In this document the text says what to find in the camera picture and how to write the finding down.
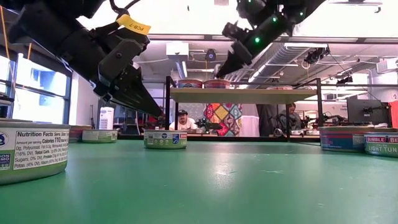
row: metal shelf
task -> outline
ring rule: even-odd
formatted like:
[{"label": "metal shelf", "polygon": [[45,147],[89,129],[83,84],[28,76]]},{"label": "metal shelf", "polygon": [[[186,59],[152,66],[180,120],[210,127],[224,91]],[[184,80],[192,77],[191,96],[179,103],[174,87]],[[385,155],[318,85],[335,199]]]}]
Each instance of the metal shelf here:
[{"label": "metal shelf", "polygon": [[170,89],[177,103],[288,104],[316,94],[316,90]]}]

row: man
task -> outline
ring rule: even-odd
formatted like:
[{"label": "man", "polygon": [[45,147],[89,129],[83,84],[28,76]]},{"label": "man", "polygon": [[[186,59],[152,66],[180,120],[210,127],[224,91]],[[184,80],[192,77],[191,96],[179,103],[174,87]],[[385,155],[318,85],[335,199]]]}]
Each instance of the man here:
[{"label": "man", "polygon": [[[296,104],[291,103],[287,105],[290,115],[290,130],[301,130],[301,118],[298,113],[294,112],[296,110]],[[286,130],[286,110],[279,113],[280,124],[283,129]]]},{"label": "man", "polygon": [[[170,124],[169,129],[174,130],[175,123]],[[188,112],[185,110],[178,111],[178,130],[197,129],[198,126],[195,124],[195,120],[188,117]]]}]

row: window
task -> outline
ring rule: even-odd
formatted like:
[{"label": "window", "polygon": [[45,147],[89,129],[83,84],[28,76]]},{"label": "window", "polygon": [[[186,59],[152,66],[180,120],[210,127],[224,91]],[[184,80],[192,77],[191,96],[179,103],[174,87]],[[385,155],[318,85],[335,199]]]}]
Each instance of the window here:
[{"label": "window", "polygon": [[65,96],[67,77],[18,55],[17,84]]},{"label": "window", "polygon": [[8,71],[10,67],[10,60],[8,58],[0,56],[0,80],[8,79]]},{"label": "window", "polygon": [[16,89],[12,118],[62,124],[63,98]]},{"label": "window", "polygon": [[6,84],[0,83],[0,92],[5,93],[6,92]]}]

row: baseball cap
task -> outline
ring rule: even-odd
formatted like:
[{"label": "baseball cap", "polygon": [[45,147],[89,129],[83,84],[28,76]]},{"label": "baseball cap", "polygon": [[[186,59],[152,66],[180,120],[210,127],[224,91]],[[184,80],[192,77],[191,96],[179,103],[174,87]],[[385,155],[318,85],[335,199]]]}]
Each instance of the baseball cap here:
[{"label": "baseball cap", "polygon": [[188,112],[186,112],[185,110],[179,110],[178,115],[188,115]]}]

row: shelf post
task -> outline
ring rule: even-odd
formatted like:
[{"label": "shelf post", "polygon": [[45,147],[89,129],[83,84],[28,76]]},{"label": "shelf post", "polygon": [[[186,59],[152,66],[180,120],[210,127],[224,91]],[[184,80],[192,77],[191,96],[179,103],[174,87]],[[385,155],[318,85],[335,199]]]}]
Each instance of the shelf post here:
[{"label": "shelf post", "polygon": [[318,127],[323,127],[322,84],[321,84],[321,78],[316,78],[315,80],[316,80],[316,82],[317,82]]},{"label": "shelf post", "polygon": [[174,130],[178,130],[178,103],[175,102]]},{"label": "shelf post", "polygon": [[289,114],[289,105],[285,105],[286,107],[286,137],[287,141],[290,141],[290,114]]},{"label": "shelf post", "polygon": [[165,109],[165,130],[169,130],[170,126],[170,85],[172,78],[170,76],[166,77],[166,109]]}]

